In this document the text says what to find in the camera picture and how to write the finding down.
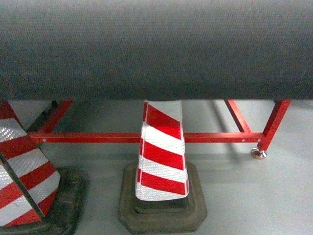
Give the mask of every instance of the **gray floor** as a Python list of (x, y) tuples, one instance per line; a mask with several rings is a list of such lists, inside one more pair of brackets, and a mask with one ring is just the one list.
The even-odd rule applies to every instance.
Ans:
[[(238, 101), (253, 131), (262, 131), (272, 101)], [(74, 103), (58, 131), (140, 132), (143, 101)], [(184, 101), (186, 132), (237, 131), (223, 101)], [(313, 234), (313, 103), (293, 101), (266, 160), (255, 144), (187, 144), (198, 168), (208, 217), (196, 235)], [(138, 144), (43, 144), (56, 166), (82, 169), (89, 179), (76, 235), (128, 235), (117, 218), (123, 168)]]

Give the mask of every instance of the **red crossbar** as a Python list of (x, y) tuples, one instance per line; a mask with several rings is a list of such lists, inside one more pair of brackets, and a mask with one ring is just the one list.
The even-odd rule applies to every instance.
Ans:
[[(140, 133), (29, 132), (37, 143), (139, 143)], [(261, 141), (263, 133), (185, 133), (186, 143), (233, 143)]]

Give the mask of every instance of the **red metal stand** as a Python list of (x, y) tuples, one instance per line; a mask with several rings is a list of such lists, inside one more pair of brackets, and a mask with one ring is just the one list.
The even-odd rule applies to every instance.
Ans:
[[(277, 101), (263, 132), (252, 132), (234, 100), (225, 100), (240, 132), (185, 133), (186, 143), (258, 143), (259, 150), (267, 150), (291, 100)], [(37, 143), (139, 143), (140, 133), (52, 132), (72, 101), (63, 101), (38, 132), (29, 132)]]

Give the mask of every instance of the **black rubber base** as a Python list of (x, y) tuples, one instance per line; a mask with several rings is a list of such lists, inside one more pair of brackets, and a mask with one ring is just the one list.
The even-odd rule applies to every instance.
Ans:
[(189, 197), (167, 201), (142, 201), (135, 197), (134, 209), (140, 214), (184, 212), (190, 208)]
[(0, 227), (0, 235), (71, 235), (76, 230), (82, 205), (83, 178), (75, 170), (58, 169), (61, 175), (58, 192), (41, 222)]
[(144, 204), (144, 213), (138, 213), (137, 198), (135, 196), (135, 176), (137, 162), (128, 165), (124, 169), (122, 190), (119, 202), (118, 218), (121, 223), (132, 234), (159, 234), (159, 233), (186, 233), (194, 232), (207, 216), (207, 209), (200, 186), (197, 168), (187, 163), (189, 176), (189, 195), (187, 203), (183, 207), (174, 205), (171, 211), (171, 205), (168, 210), (164, 208), (153, 209)]

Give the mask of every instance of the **traffic cone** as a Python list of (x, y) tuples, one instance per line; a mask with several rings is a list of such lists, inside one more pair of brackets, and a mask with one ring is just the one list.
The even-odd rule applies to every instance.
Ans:
[(0, 235), (71, 234), (81, 185), (77, 172), (58, 172), (9, 103), (0, 104)]
[(143, 116), (139, 162), (124, 170), (119, 219), (133, 234), (193, 232), (207, 210), (185, 157), (181, 101), (146, 101)]

